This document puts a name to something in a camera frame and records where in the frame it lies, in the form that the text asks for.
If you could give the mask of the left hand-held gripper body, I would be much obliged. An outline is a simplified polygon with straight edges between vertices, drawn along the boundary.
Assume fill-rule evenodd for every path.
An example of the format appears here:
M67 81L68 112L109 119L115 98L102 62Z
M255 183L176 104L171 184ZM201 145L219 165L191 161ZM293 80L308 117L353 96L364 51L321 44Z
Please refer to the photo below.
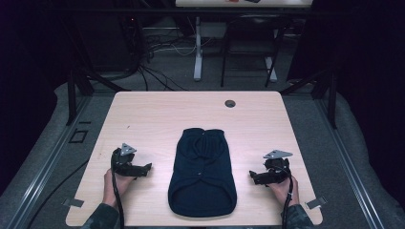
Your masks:
M116 148L111 157L112 170L124 177L131 177L132 172L141 170L139 166L132 164L136 149L123 143L120 148Z

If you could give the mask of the black metal frame post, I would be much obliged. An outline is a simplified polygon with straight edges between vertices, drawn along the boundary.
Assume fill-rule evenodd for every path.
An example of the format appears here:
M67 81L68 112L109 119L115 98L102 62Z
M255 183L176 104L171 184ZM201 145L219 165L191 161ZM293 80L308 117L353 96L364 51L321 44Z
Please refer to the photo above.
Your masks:
M298 89L303 88L310 82L314 82L314 86L310 95L313 99L322 99L327 94L327 120L333 129L336 129L335 111L337 98L337 74L335 68L328 68L315 73L309 77L303 78L281 91L282 95L292 94Z
M67 126L71 125L77 116L76 90L83 95L90 96L94 93L94 88L88 79L88 74L83 69L74 69L67 77L69 116Z

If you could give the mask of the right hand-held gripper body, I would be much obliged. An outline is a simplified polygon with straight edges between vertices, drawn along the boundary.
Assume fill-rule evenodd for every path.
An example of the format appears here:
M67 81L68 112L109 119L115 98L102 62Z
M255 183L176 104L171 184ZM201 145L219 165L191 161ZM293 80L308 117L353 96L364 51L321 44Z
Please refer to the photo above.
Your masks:
M290 177L288 156L292 156L292 153L281 150L273 150L264 155L266 159L264 163L266 167L265 177L263 178L264 184L281 183Z

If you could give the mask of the dark navy garment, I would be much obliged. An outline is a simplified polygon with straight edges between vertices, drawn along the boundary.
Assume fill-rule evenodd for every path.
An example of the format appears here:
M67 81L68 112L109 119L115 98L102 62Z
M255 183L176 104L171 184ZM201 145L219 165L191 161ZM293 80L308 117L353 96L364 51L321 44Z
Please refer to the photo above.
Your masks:
M191 218L219 217L234 211L237 191L224 131L191 128L182 132L168 203L175 214Z

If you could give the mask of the person's right hand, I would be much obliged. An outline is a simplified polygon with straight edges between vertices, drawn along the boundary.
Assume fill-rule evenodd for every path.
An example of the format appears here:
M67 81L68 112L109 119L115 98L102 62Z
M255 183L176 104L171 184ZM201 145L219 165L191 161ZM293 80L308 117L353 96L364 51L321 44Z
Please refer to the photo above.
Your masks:
M292 193L291 201L288 206L297 205L300 203L299 192L298 192L298 182L295 177L288 178L281 183L270 183L268 187L278 200L281 205L284 205L288 193Z

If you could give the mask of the grey metal table bracket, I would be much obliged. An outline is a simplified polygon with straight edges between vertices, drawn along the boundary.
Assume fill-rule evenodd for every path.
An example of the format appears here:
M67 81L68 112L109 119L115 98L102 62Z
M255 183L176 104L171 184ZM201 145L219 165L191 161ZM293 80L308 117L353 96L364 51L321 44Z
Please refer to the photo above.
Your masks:
M63 202L62 202L62 204L64 205L64 206L67 206L67 207L78 207L78 208L81 208L82 207L82 205L83 205L83 203L84 203L84 201L83 200L80 200L80 199L75 199L75 198L66 198Z
M327 203L327 200L324 197L313 199L309 202L306 202L308 209L320 208Z

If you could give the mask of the white desk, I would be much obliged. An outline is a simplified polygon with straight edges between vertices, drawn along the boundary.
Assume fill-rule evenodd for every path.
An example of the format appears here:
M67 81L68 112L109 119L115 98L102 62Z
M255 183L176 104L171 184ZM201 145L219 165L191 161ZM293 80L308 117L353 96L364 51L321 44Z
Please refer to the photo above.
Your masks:
M176 0L176 7L184 10L241 10L241 9L309 9L313 0ZM196 55L194 80L202 79L203 51L201 35L201 18L195 19Z

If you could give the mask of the person's left hand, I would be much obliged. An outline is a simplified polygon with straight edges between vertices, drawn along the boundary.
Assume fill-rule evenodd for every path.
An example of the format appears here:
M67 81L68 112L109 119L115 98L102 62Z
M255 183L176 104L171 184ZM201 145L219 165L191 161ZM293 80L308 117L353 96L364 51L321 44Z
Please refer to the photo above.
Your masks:
M102 202L111 207L117 207L117 198L114 189L117 188L118 193L123 195L134 179L134 177L124 177L118 174L113 174L112 170L109 169L104 175Z

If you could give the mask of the black chair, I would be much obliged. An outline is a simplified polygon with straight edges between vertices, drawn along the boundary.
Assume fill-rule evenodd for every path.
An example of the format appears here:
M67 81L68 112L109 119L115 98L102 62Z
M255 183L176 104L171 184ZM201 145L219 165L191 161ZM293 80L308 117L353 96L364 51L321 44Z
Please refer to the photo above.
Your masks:
M226 24L221 46L221 86L226 72L265 71L271 82L286 30L291 19L282 15L242 15Z

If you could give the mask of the aluminium floor rail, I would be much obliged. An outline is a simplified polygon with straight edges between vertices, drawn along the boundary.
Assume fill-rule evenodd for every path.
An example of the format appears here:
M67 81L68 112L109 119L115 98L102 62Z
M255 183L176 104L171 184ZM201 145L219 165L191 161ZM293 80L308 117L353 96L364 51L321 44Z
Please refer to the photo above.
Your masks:
M323 100L315 99L314 104L320 113L324 124L326 125L333 142L337 148L339 161L343 167L344 173L352 187L353 193L363 212L363 215L368 222L370 229L386 229L381 217L378 215L369 192L366 190L363 181L361 180L349 152L339 134L339 131L332 127L328 119L327 106Z
M91 99L90 96L79 98L76 115L69 125L66 124L69 119L68 101L58 100L50 122L0 197L0 211L4 213L2 229L19 229L23 226L60 159L68 136L74 131L76 120Z

